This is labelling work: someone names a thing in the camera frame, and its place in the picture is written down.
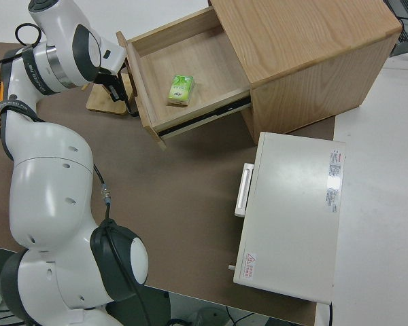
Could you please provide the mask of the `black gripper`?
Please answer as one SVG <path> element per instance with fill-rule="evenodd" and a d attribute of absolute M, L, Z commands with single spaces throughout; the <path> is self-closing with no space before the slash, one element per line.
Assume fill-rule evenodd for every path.
<path fill-rule="evenodd" d="M 112 74 L 111 71 L 101 67 L 94 83 L 105 86 L 109 90 L 109 95 L 114 102 L 127 100 L 127 93 L 121 75 Z"/>

